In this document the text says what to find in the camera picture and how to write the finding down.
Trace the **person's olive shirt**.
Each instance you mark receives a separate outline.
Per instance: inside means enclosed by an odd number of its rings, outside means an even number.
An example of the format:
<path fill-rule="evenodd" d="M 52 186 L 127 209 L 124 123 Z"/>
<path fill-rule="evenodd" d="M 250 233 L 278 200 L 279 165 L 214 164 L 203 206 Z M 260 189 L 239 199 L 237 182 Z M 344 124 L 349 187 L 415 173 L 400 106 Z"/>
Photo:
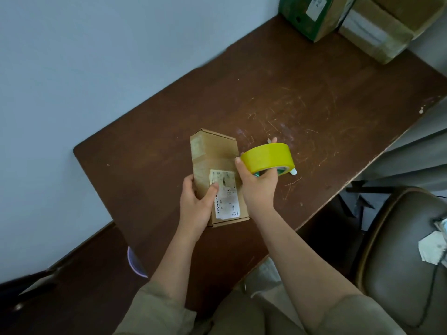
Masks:
<path fill-rule="evenodd" d="M 191 335 L 196 312 L 169 298 L 155 283 L 135 295 L 114 335 Z M 331 308 L 306 335 L 407 335 L 373 299 L 351 295 Z"/>

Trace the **person's right hand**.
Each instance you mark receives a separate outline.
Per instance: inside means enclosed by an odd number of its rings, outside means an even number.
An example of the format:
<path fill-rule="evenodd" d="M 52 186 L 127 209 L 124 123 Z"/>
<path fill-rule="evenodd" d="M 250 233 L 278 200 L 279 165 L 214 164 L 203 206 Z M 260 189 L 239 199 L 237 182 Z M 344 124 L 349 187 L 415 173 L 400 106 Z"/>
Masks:
<path fill-rule="evenodd" d="M 278 182 L 276 169 L 266 170 L 260 177 L 253 175 L 251 181 L 242 181 L 242 192 L 249 216 L 258 222 L 273 213 L 274 194 Z"/>

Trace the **person's left forearm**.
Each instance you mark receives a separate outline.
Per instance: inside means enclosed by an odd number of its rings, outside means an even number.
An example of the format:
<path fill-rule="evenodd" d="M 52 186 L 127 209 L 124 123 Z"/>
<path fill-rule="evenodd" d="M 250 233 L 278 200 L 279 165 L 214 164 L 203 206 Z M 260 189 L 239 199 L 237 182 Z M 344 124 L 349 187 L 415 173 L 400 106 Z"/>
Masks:
<path fill-rule="evenodd" d="M 176 231 L 159 266 L 150 278 L 167 296 L 185 306 L 192 255 L 200 234 Z"/>

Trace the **white crumpled paper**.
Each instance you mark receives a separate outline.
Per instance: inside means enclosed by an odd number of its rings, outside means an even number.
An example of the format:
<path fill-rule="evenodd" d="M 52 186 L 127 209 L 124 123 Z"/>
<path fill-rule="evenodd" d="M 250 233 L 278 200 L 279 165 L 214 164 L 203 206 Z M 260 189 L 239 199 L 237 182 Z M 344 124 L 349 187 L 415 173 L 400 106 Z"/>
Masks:
<path fill-rule="evenodd" d="M 418 242 L 423 262 L 447 269 L 447 218 L 434 223 L 436 230 Z"/>

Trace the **large brown cardboard box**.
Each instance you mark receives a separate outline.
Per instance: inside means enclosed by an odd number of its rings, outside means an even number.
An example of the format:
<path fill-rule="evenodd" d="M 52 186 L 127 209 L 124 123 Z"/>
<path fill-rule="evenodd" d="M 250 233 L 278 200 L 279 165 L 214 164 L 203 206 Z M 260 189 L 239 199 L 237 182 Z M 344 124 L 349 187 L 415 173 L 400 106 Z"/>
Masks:
<path fill-rule="evenodd" d="M 385 65 L 447 9 L 447 0 L 355 0 L 338 32 Z"/>

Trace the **green cardboard box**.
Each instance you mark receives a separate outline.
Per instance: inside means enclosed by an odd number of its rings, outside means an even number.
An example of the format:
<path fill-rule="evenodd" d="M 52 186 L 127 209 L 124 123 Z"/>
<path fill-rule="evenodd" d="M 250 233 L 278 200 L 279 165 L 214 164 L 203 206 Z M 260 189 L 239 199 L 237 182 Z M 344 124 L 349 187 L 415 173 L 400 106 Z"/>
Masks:
<path fill-rule="evenodd" d="M 279 13 L 301 34 L 317 42 L 342 23 L 355 0 L 280 0 Z"/>

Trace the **yellow tape roll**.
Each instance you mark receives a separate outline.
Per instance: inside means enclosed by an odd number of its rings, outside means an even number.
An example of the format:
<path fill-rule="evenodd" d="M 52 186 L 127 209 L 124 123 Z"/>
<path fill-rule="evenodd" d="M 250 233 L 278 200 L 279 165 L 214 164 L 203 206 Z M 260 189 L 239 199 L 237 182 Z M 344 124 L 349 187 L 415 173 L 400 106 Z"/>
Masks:
<path fill-rule="evenodd" d="M 268 143 L 248 150 L 241 160 L 251 174 L 260 177 L 268 169 L 276 169 L 278 175 L 296 175 L 294 161 L 289 146 L 284 143 Z"/>

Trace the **brown leather chair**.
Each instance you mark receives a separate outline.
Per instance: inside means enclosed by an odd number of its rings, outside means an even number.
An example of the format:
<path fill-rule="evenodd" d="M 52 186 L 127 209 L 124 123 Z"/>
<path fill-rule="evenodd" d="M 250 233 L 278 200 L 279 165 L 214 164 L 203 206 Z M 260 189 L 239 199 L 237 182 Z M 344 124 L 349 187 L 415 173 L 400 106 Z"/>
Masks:
<path fill-rule="evenodd" d="M 447 202 L 417 187 L 395 189 L 356 256 L 355 286 L 408 335 L 447 335 L 447 269 L 423 262 L 418 242 L 447 218 Z"/>

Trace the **person's left hand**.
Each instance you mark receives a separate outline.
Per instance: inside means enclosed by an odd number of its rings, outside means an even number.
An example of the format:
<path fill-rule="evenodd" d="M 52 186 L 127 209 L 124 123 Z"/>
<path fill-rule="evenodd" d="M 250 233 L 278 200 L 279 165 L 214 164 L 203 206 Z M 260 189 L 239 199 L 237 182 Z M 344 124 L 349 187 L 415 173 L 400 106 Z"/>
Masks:
<path fill-rule="evenodd" d="M 202 209 L 202 198 L 196 197 L 194 175 L 190 174 L 183 180 L 178 232 L 189 241 L 196 243 L 208 225 L 210 217 L 211 214 L 205 214 Z"/>

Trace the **small brown cardboard box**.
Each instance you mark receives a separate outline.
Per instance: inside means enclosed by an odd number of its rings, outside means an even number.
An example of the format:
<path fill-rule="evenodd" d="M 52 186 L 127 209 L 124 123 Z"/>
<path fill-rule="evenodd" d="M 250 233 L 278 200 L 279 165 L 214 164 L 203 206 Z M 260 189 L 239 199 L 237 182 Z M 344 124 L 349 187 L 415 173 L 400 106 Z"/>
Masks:
<path fill-rule="evenodd" d="M 234 159 L 238 157 L 233 137 L 200 129 L 190 136 L 197 196 L 203 198 L 213 183 L 219 184 L 208 227 L 219 227 L 250 219 L 242 194 L 242 181 Z"/>

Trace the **person's right forearm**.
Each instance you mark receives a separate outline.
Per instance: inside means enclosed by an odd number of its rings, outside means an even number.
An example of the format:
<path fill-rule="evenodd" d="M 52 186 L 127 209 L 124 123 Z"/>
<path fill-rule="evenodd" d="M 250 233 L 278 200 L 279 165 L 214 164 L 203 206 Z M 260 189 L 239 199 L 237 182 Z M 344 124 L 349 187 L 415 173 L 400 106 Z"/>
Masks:
<path fill-rule="evenodd" d="M 316 331 L 324 315 L 342 299 L 362 294 L 310 248 L 272 205 L 256 206 L 249 214 L 306 330 Z"/>

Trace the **person's beige trousers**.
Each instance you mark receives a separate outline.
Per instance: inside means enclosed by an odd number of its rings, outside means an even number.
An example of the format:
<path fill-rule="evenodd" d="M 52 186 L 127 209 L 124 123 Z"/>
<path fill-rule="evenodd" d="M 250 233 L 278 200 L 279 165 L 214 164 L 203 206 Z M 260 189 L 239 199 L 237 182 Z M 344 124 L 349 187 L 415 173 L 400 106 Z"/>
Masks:
<path fill-rule="evenodd" d="M 254 269 L 191 335 L 306 335 L 271 258 Z"/>

